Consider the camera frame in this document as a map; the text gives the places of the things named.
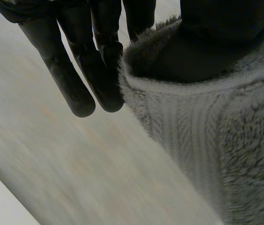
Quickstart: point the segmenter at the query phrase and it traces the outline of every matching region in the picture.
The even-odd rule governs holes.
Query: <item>fleece lining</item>
[[[124,99],[225,224],[264,225],[264,42],[205,82],[146,78],[180,22],[159,24],[126,49]]]

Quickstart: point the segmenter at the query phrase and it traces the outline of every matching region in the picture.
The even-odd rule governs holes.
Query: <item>gloved hand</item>
[[[153,25],[156,2],[124,3],[129,34],[136,39]],[[121,0],[0,0],[2,15],[19,24],[78,117],[91,115],[95,101],[67,55],[58,23],[101,107],[116,112],[124,103],[117,85],[117,62],[123,50],[117,35],[121,8]],[[93,42],[92,24],[99,51]]]

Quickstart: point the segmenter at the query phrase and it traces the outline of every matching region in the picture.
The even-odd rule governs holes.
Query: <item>black glove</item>
[[[117,71],[105,66],[95,48],[91,12],[86,0],[0,0],[0,12],[9,21],[19,24],[39,51],[76,116],[91,115],[95,110],[95,101],[67,55],[57,21],[102,108],[116,112],[123,106],[117,85]]]
[[[147,76],[182,83],[204,81],[250,53],[264,39],[264,0],[181,0],[181,13],[178,32]]]

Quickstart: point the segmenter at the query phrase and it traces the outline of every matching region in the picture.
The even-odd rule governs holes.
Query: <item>gray sweater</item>
[[[126,49],[125,101],[225,224],[264,225],[264,42],[206,82],[142,78],[180,22],[158,24]]]

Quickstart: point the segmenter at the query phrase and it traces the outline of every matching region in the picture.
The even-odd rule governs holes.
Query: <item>concrete floor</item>
[[[179,1],[158,0],[156,21],[178,13]],[[124,13],[120,27],[127,46]],[[129,108],[72,115],[36,49],[1,15],[0,179],[43,225],[220,224]]]

